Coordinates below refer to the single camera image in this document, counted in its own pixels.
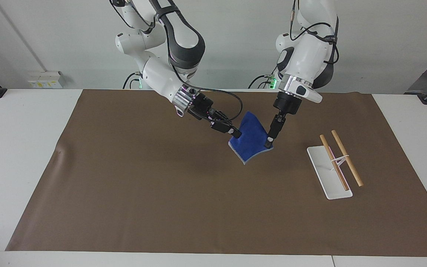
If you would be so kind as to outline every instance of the blue cloth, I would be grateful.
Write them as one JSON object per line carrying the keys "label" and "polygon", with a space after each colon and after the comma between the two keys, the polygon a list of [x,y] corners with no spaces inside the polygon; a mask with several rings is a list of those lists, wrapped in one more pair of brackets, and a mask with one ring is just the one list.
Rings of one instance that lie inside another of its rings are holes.
{"label": "blue cloth", "polygon": [[264,147],[268,133],[250,111],[245,114],[239,131],[242,132],[242,135],[239,138],[232,137],[228,145],[244,164],[259,153],[273,149],[273,147],[270,149]]}

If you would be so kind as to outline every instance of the white wall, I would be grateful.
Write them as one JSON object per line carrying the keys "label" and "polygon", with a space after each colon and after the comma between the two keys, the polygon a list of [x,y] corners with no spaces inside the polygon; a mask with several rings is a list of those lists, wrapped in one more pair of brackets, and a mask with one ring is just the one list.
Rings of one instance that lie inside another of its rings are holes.
{"label": "white wall", "polygon": [[[288,31],[292,0],[175,2],[206,42],[194,83],[245,88],[274,68],[275,39]],[[427,1],[335,3],[340,60],[320,91],[403,93],[427,69]],[[120,88],[137,70],[114,46],[115,35],[129,29],[108,0],[0,0],[0,8],[3,86],[25,88],[26,72],[45,68],[62,71],[66,88]]]}

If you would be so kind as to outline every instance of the green light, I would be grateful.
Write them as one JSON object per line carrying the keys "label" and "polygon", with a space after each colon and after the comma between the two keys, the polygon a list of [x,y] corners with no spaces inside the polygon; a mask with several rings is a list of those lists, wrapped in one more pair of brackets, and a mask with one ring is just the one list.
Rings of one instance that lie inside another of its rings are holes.
{"label": "green light", "polygon": [[277,80],[273,78],[273,81],[269,83],[269,89],[274,89],[276,87]]}

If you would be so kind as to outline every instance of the power socket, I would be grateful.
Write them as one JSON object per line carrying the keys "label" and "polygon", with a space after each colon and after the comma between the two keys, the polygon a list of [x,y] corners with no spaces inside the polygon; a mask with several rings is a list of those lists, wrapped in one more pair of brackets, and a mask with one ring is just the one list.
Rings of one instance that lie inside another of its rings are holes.
{"label": "power socket", "polygon": [[60,71],[29,72],[27,80],[32,88],[64,88],[65,81]]}

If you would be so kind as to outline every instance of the chopstick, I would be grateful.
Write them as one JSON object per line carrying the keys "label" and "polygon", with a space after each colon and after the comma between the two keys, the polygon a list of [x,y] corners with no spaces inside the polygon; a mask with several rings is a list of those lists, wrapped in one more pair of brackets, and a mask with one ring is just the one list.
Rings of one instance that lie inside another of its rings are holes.
{"label": "chopstick", "polygon": [[337,172],[337,175],[339,176],[339,179],[342,183],[342,186],[344,186],[345,191],[349,191],[349,186],[347,185],[347,182],[345,181],[344,175],[342,174],[342,171],[339,169],[339,166],[337,165],[337,162],[334,160],[334,156],[332,155],[332,151],[329,147],[329,144],[327,143],[327,140],[325,139],[324,135],[320,135],[322,144],[325,147],[325,150],[327,151],[327,154],[329,155],[329,158],[332,162],[332,166],[334,166],[335,172]]}
{"label": "chopstick", "polygon": [[[332,135],[334,136],[335,141],[339,145],[340,151],[342,151],[342,155],[343,156],[348,155],[347,151],[345,150],[344,144],[342,144],[342,141],[340,140],[339,135],[337,134],[337,132],[335,130],[332,130]],[[357,184],[359,186],[363,186],[363,182],[362,182],[362,180],[361,180],[361,178],[357,172],[357,169],[355,168],[354,164],[352,163],[350,156],[345,157],[345,160],[347,162],[347,165],[349,165],[350,171],[354,175],[354,178],[357,181]]]}

